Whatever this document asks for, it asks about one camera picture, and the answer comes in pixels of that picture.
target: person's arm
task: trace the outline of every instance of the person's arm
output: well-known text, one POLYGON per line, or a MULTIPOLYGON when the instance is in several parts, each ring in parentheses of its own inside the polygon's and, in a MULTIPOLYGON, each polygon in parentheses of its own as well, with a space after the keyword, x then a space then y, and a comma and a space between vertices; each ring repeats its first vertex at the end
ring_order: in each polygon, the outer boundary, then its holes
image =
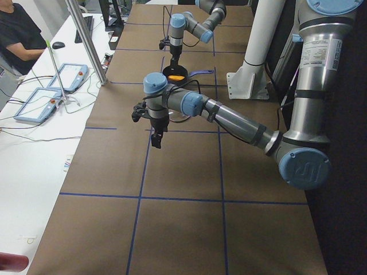
POLYGON ((24 48, 22 43, 12 44, 6 47, 6 49, 12 52, 14 55, 19 57, 23 61, 36 60, 41 54, 44 52, 44 49, 41 50, 27 50, 24 48))

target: person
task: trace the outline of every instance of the person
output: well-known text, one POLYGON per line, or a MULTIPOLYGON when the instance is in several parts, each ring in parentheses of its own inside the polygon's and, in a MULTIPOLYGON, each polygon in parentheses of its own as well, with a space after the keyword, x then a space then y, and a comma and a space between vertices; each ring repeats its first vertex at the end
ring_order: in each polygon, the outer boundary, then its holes
POLYGON ((0 0, 0 52, 21 74, 28 72, 44 52, 41 30, 20 4, 0 0))

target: keyboard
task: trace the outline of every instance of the keyboard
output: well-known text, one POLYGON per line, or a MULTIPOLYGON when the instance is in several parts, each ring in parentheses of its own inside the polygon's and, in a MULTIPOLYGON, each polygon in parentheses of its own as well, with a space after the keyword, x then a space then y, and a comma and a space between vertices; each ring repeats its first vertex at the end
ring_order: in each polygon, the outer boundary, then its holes
MULTIPOLYGON (((91 35, 92 37, 92 33, 93 33, 93 16, 86 16, 86 17, 83 17, 84 18, 84 21, 85 21, 85 24, 87 25, 87 29, 89 31, 89 34, 91 35)), ((75 43, 81 43, 81 37, 80 37, 80 34, 78 31, 76 31, 76 35, 75 35, 75 43)))

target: orange object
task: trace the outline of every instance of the orange object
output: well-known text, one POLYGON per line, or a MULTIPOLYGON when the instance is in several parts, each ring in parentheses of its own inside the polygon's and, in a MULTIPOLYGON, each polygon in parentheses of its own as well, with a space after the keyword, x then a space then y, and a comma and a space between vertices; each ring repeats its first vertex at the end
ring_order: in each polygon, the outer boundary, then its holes
POLYGON ((171 81, 181 81, 185 79, 184 76, 168 76, 168 80, 171 80, 171 81))
POLYGON ((26 269, 29 259, 26 256, 0 252, 0 270, 20 272, 26 269))

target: blue-framed tablet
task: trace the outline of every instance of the blue-framed tablet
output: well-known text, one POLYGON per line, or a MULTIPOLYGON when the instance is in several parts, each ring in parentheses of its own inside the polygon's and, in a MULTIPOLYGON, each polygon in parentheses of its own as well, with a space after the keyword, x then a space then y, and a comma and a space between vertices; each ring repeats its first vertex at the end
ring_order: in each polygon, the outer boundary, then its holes
MULTIPOLYGON (((89 69, 86 65, 63 63, 58 69, 58 73, 60 74, 64 91, 66 93, 75 92, 83 83, 88 71, 89 69)), ((56 75, 53 76, 47 88, 60 88, 56 75)))
POLYGON ((55 110, 62 96, 60 88, 36 88, 14 118, 36 123, 43 122, 55 110))

